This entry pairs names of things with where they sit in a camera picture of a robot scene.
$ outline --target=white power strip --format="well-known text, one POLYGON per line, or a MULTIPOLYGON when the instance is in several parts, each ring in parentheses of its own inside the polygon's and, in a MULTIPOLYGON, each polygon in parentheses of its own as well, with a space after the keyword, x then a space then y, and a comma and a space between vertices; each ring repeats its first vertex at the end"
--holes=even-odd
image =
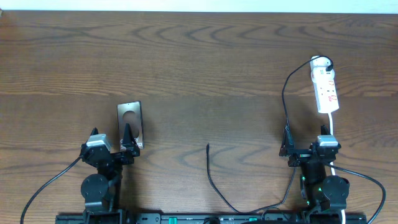
POLYGON ((339 108, 334 81, 335 71, 333 69, 331 71, 326 70, 330 64, 331 61, 325 57, 310 62, 311 79, 319 113, 331 113, 339 108))

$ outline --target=white cable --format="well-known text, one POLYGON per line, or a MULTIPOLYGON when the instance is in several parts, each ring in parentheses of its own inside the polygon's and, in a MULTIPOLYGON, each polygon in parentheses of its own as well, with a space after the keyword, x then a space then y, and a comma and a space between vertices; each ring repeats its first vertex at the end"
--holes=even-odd
MULTIPOLYGON (((329 116, 330 134, 333 135, 333 118, 331 117, 331 113, 328 113, 328 116, 329 116)), ((332 175, 336 175, 334 168, 330 168, 330 171, 332 175)), ((341 224, 346 224, 346 212, 344 210, 341 210, 341 224)))

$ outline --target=green component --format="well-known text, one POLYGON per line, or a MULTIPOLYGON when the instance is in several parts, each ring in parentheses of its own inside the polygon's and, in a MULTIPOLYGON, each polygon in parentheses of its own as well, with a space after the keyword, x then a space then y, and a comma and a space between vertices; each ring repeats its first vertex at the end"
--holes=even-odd
POLYGON ((170 217, 169 218, 169 224, 177 224, 177 218, 170 217))

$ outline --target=wooden table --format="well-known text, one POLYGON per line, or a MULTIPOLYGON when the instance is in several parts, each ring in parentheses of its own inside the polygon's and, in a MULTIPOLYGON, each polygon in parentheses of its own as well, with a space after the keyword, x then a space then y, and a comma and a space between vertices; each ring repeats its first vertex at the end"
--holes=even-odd
MULTIPOLYGON (((336 165, 384 184, 375 223, 397 223, 398 16, 6 11, 0 18, 0 223, 16 223, 32 194, 66 168, 92 128, 118 147, 116 105, 142 101, 146 148, 125 167, 121 205, 165 213, 231 212, 282 199, 292 168, 278 156, 287 75, 312 55, 335 63, 343 146, 336 165)), ((309 66, 286 89, 297 144, 328 124, 309 66)), ((31 205, 26 223, 84 209, 79 162, 31 205)), ((350 212, 368 218, 378 186, 351 182, 350 212)), ((306 205, 299 180, 283 209, 306 205)))

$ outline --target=white background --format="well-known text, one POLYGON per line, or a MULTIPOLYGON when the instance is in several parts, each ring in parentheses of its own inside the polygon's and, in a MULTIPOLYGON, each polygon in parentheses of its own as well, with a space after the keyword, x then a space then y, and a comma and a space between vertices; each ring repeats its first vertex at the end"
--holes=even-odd
POLYGON ((398 14, 398 0, 0 0, 3 10, 398 14))

